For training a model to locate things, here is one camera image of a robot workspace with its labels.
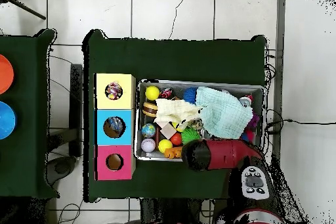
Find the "light blue cloth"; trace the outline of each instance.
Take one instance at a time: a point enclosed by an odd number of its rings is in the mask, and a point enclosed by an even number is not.
[[[199,87],[196,105],[202,106],[200,118],[203,127],[220,138],[239,139],[253,114],[250,106],[244,107],[230,95],[208,87]]]

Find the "blue plate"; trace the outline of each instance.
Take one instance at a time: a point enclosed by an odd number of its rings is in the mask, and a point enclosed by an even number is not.
[[[8,137],[14,130],[16,117],[13,109],[0,101],[0,140]]]

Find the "green table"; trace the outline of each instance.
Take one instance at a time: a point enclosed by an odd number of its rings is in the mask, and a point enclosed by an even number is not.
[[[94,73],[132,74],[136,80],[166,79],[264,85],[265,38],[251,41],[108,39],[90,31],[83,42],[85,161],[84,195],[96,198],[220,198],[227,170],[194,172],[182,162],[136,161],[131,180],[95,181]]]
[[[14,81],[0,101],[13,108],[14,132],[0,140],[0,196],[57,197],[45,180],[47,158],[47,54],[53,30],[34,37],[0,36],[0,54],[14,68]]]

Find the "yellow cube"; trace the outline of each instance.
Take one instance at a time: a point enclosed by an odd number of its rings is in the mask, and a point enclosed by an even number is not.
[[[96,74],[94,94],[98,109],[133,109],[135,78],[131,74]]]

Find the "round bowl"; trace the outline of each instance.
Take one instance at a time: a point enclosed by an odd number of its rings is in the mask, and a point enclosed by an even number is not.
[[[10,62],[0,55],[0,95],[8,90],[14,79],[14,70]]]
[[[0,101],[0,140],[8,137],[14,130],[16,117],[13,109]]]

